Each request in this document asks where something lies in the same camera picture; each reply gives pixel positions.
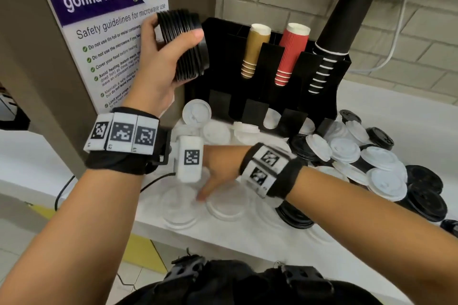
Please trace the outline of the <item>person's left hand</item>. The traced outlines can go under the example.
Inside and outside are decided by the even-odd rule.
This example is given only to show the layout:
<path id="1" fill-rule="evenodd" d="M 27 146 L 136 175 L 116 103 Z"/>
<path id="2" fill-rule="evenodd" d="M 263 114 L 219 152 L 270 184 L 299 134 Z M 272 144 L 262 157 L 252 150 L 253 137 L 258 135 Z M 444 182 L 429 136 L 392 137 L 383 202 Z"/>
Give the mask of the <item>person's left hand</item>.
<path id="1" fill-rule="evenodd" d="M 160 117 L 173 103 L 175 89 L 185 82 L 174 81 L 176 64 L 161 62 L 161 49 L 165 45 L 157 46 L 157 25 L 157 14 L 142 22 L 139 68 L 121 105 Z"/>

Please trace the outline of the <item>person's right hand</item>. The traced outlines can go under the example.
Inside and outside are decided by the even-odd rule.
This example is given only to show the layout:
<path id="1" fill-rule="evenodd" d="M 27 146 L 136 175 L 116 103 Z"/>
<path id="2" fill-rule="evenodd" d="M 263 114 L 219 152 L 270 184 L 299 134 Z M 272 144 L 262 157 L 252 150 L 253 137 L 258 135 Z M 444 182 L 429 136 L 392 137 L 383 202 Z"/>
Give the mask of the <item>person's right hand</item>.
<path id="1" fill-rule="evenodd" d="M 203 167 L 210 176 L 223 177 L 234 181 L 239 176 L 241 163 L 250 146 L 205 145 L 203 148 Z"/>

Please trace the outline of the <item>neat stack of black lids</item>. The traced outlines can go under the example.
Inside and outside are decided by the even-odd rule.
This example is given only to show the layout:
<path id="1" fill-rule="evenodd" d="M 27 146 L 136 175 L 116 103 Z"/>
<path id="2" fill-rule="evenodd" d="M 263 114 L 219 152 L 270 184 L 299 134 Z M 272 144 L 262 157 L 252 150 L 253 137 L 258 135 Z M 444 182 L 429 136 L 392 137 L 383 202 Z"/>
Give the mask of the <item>neat stack of black lids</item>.
<path id="1" fill-rule="evenodd" d="M 175 82 L 187 82 L 200 77 L 209 69 L 208 45 L 203 33 L 203 25 L 198 13 L 187 9 L 161 11 L 157 13 L 157 23 L 161 29 L 165 45 L 181 43 L 185 34 L 199 31 L 199 42 L 192 41 L 179 49 L 176 56 Z"/>

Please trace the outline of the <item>person's right forearm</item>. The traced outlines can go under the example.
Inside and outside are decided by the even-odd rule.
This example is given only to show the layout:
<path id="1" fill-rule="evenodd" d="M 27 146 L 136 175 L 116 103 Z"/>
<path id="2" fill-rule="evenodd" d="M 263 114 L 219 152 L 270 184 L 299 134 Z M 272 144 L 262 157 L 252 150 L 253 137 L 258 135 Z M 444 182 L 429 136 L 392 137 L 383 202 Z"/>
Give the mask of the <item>person's right forearm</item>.
<path id="1" fill-rule="evenodd" d="M 458 238 L 374 193 L 303 167 L 287 201 L 415 305 L 458 305 Z"/>

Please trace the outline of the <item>person's left forearm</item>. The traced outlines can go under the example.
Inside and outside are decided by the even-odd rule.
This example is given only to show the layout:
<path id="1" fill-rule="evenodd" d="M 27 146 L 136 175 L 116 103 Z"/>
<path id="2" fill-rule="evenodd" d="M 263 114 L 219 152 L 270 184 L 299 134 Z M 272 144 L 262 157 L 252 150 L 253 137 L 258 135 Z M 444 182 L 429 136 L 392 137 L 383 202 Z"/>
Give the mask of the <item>person's left forearm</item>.
<path id="1" fill-rule="evenodd" d="M 87 169 L 0 287 L 0 305 L 105 305 L 144 175 Z"/>

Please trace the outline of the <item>clear plastic lid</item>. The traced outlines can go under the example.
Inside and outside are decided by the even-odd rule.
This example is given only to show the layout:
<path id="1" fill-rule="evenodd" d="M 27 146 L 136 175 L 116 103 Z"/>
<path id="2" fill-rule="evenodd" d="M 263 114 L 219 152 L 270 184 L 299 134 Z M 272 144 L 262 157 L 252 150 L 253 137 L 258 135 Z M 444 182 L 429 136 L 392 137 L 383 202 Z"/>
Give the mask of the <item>clear plastic lid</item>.
<path id="1" fill-rule="evenodd" d="M 250 199 L 246 189 L 234 180 L 217 187 L 206 200 L 208 212 L 221 221 L 237 221 L 248 210 Z"/>
<path id="2" fill-rule="evenodd" d="M 174 230 L 188 229 L 202 217 L 203 208 L 196 201 L 195 188 L 185 185 L 174 186 L 164 192 L 159 208 L 164 224 Z"/>

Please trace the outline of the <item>black cup organizer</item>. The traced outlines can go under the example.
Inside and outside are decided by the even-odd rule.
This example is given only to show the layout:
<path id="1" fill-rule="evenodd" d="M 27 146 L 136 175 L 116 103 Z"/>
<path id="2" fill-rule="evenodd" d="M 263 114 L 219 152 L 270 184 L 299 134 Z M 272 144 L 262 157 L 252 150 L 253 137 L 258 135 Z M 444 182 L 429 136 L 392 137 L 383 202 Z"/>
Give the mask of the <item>black cup organizer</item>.
<path id="1" fill-rule="evenodd" d="M 208 18 L 203 30 L 209 51 L 210 66 L 204 75 L 185 84 L 185 102 L 206 101 L 212 117 L 233 123 L 258 126 L 261 131 L 280 137 L 299 133 L 306 118 L 323 129 L 337 117 L 337 89 L 351 65 L 346 56 L 335 64 L 330 76 L 324 76 L 324 88 L 312 93 L 311 84 L 318 76 L 324 57 L 313 54 L 314 41 L 296 61 L 292 77 L 283 86 L 274 82 L 284 48 L 279 46 L 282 34 L 273 31 L 269 43 L 262 45 L 252 78 L 241 75 L 250 26 Z"/>

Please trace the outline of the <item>black marker wristband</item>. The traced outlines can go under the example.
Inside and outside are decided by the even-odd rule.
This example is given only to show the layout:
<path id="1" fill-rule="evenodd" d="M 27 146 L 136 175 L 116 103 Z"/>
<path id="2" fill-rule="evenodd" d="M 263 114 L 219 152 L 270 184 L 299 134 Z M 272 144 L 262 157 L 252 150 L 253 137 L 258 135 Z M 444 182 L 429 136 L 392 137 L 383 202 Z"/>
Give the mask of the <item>black marker wristband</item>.
<path id="1" fill-rule="evenodd" d="M 303 167 L 294 154 L 258 142 L 243 157 L 239 176 L 260 198 L 284 201 Z"/>
<path id="2" fill-rule="evenodd" d="M 147 175 L 169 162 L 171 129 L 150 113 L 115 107 L 99 114 L 84 145 L 88 169 Z"/>

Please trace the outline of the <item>stack of brown paper cups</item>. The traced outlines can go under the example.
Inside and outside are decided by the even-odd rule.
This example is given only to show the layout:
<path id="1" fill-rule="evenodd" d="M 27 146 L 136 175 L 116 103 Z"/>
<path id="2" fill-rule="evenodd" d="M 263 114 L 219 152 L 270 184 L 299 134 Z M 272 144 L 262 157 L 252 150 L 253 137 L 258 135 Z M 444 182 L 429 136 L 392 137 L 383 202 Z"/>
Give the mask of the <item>stack of brown paper cups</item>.
<path id="1" fill-rule="evenodd" d="M 244 79 L 250 79 L 253 77 L 261 47 L 264 43 L 268 43 L 270 41 L 271 33 L 272 30 L 267 25 L 251 25 L 241 66 L 241 76 Z"/>

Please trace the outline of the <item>purple and white safety poster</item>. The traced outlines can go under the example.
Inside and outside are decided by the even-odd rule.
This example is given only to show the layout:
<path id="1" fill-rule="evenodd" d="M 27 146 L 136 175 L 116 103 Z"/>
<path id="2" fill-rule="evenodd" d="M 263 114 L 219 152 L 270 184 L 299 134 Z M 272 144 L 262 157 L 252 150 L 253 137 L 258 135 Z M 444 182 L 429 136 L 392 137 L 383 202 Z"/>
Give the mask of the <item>purple and white safety poster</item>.
<path id="1" fill-rule="evenodd" d="M 118 106 L 138 70 L 144 19 L 168 0 L 48 0 L 96 113 Z"/>

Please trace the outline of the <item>black chest harness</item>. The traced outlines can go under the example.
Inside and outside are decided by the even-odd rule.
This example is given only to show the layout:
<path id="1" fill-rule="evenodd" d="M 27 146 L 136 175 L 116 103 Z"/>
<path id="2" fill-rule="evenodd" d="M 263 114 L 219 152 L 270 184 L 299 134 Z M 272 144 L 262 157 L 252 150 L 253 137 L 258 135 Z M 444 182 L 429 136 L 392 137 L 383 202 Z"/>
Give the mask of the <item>black chest harness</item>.
<path id="1" fill-rule="evenodd" d="M 383 305 L 369 291 L 326 279 L 314 267 L 281 265 L 255 272 L 238 260 L 182 256 L 162 281 L 115 305 Z"/>

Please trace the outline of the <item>brown cabinet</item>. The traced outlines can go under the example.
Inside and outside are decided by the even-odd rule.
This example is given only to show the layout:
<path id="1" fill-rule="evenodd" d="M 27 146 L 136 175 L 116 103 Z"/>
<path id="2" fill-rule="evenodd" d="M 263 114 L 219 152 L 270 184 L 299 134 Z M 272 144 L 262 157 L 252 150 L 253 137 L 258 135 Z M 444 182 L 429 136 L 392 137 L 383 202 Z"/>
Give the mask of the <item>brown cabinet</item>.
<path id="1" fill-rule="evenodd" d="M 202 20 L 215 15 L 216 0 L 168 1 Z M 79 178 L 98 113 L 48 0 L 0 0 L 0 83 Z"/>

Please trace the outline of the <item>stack of black paper cups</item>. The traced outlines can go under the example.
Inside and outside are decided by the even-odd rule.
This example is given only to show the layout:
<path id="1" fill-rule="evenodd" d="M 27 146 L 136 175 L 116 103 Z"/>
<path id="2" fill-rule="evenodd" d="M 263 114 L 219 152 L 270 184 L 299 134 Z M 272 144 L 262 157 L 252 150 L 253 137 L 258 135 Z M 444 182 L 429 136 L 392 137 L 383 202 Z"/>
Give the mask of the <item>stack of black paper cups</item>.
<path id="1" fill-rule="evenodd" d="M 313 54 L 323 57 L 308 92 L 323 92 L 329 78 L 337 73 L 337 64 L 349 54 L 373 0 L 338 0 L 313 47 Z"/>

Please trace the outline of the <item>pile of white cup lids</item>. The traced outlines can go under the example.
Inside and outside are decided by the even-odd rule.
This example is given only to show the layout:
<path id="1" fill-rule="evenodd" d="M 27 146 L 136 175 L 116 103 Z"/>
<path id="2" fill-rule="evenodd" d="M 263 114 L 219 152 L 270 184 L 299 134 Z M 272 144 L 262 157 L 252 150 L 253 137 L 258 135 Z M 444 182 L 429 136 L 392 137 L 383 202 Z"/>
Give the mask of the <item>pile of white cup lids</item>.
<path id="1" fill-rule="evenodd" d="M 203 128 L 211 122 L 212 110 L 204 100 L 194 99 L 186 103 L 182 111 L 182 119 L 187 125 Z M 312 155 L 329 155 L 330 166 L 316 166 L 317 169 L 330 168 L 331 166 L 351 183 L 356 183 L 368 188 L 392 202 L 398 202 L 406 197 L 408 191 L 408 174 L 406 166 L 391 151 L 368 144 L 365 149 L 360 149 L 358 144 L 347 137 L 334 137 L 314 142 L 318 135 L 298 134 L 299 141 L 305 141 L 305 151 Z"/>

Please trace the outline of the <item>loose pile of black lids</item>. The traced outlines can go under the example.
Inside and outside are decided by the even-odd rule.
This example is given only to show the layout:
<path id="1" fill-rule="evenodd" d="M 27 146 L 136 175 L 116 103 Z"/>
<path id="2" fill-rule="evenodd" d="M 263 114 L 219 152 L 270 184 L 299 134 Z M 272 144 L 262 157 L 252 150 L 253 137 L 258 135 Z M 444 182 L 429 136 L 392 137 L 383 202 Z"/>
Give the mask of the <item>loose pile of black lids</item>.
<path id="1" fill-rule="evenodd" d="M 323 139 L 325 138 L 329 140 L 334 137 L 347 137 L 350 140 L 355 141 L 361 150 L 367 148 L 368 146 L 365 145 L 368 144 L 384 148 L 391 152 L 393 152 L 392 149 L 394 147 L 394 140 L 385 131 L 375 126 L 365 127 L 362 124 L 361 118 L 349 110 L 339 111 L 338 118 L 328 127 L 325 127 L 325 133 L 318 132 L 318 130 L 315 129 L 315 125 L 312 120 L 307 118 L 298 134 L 305 134 L 305 136 L 313 134 L 318 135 L 320 138 L 313 138 L 312 141 L 314 142 L 317 142 L 318 140 L 324 141 Z M 345 176 L 338 171 L 335 171 L 332 166 L 327 169 L 317 169 L 316 166 L 330 166 L 330 156 L 318 156 L 324 160 L 323 162 L 319 160 L 318 157 L 313 156 L 310 149 L 305 151 L 305 141 L 298 142 L 298 134 L 287 138 L 286 143 L 289 150 L 291 150 L 305 166 L 309 166 L 317 171 L 351 183 Z M 448 206 L 445 199 L 442 197 L 444 184 L 440 176 L 427 167 L 417 164 L 402 163 L 407 169 L 408 191 L 405 198 L 393 203 L 419 215 L 430 223 L 438 225 L 447 233 L 453 235 L 455 238 L 458 238 L 458 219 L 447 218 Z M 363 190 L 368 192 L 374 193 L 362 185 L 358 185 L 356 183 L 351 184 L 361 187 Z"/>

